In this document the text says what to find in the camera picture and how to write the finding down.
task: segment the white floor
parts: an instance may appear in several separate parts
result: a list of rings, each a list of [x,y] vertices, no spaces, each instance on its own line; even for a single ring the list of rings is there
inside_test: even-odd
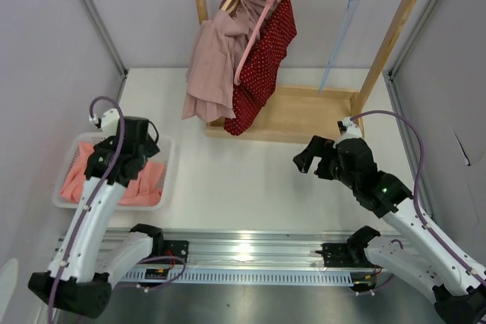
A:
[[[334,70],[327,86],[359,89],[367,72]],[[279,83],[318,85],[322,74],[321,69],[282,69]],[[292,158],[305,145],[208,138],[202,121],[181,121],[184,97],[185,69],[130,70],[121,108],[126,115],[149,118],[161,134],[174,138],[178,171],[172,191],[164,191],[171,198],[163,208],[150,213],[116,212],[111,227],[143,222],[161,228],[201,230],[317,233],[354,231],[363,225],[393,230],[361,208],[352,192],[339,182],[300,174]],[[365,107],[372,109],[391,110],[382,77]],[[394,118],[368,116],[364,130],[379,168],[412,189]]]

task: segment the white wall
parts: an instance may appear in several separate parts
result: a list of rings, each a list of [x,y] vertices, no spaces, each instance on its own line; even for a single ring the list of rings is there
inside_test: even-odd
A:
[[[399,98],[424,138],[437,223],[483,264],[485,18],[484,0],[442,0],[396,78]]]
[[[20,260],[4,322],[31,323],[39,299],[31,272],[46,270],[72,212],[55,209],[52,185],[87,107],[116,96],[120,78],[78,0],[0,0],[0,267]]]
[[[220,0],[207,0],[210,14]],[[380,47],[400,0],[361,0],[336,66],[367,68]],[[94,0],[128,68],[188,65],[199,27],[194,0]],[[298,35],[286,67],[322,68],[327,64],[348,0],[292,0]],[[416,9],[399,38],[387,68],[427,0]]]

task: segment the wooden rack base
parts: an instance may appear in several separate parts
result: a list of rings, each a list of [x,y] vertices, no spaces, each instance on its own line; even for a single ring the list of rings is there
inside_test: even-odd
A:
[[[359,91],[316,87],[280,86],[261,109],[251,127],[237,138],[271,142],[309,143],[318,135],[335,140],[337,121],[349,116]],[[223,128],[224,119],[206,124],[208,137],[234,138]]]

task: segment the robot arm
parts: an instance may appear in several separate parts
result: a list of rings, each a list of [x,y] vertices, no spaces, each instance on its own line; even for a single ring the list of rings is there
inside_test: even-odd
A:
[[[149,121],[145,118],[125,117],[121,153],[88,206],[87,201],[107,171],[121,138],[119,128],[113,128],[119,120],[113,110],[108,111],[106,118],[103,118],[110,121],[110,125],[103,128],[103,131],[116,131],[116,135],[95,145],[87,161],[83,193],[63,244],[47,272],[33,273],[29,280],[29,289],[48,303],[55,278],[62,271],[54,307],[90,318],[101,315],[109,302],[112,289],[129,269],[148,256],[163,254],[162,230],[149,225],[137,225],[119,247],[97,258],[109,220],[128,183],[137,179],[147,160],[159,152],[148,134]]]
[[[361,206],[407,238],[425,261],[400,250],[370,227],[348,239],[350,256],[384,267],[417,288],[446,323],[477,323],[486,314],[486,287],[478,280],[486,275],[486,268],[461,250],[422,209],[416,211],[412,192],[397,177],[377,169],[361,131],[349,118],[338,125],[342,134],[336,142],[314,136],[293,159],[299,171],[307,173],[312,159],[320,157],[315,175],[350,188]],[[472,269],[458,264],[450,251]]]

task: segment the laundry basket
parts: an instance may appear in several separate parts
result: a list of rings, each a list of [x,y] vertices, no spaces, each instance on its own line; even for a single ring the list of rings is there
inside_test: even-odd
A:
[[[79,156],[79,142],[88,142],[90,144],[97,144],[102,140],[105,140],[107,135],[98,133],[83,133],[77,136],[74,140],[71,148],[65,156],[65,160],[62,164],[61,173],[58,175],[55,185],[54,193],[52,195],[52,203],[59,208],[76,209],[77,204],[66,200],[61,196],[62,185],[64,184],[69,171],[73,167],[76,158]],[[162,205],[170,198],[172,192],[173,178],[175,177],[175,157],[174,157],[174,141],[171,137],[159,136],[159,142],[157,146],[160,148],[160,152],[154,157],[150,158],[152,162],[158,162],[164,164],[164,172],[157,183],[157,188],[162,190],[162,196],[160,201],[154,206],[120,206],[116,207],[116,210],[137,210],[137,211],[153,211],[162,207]]]

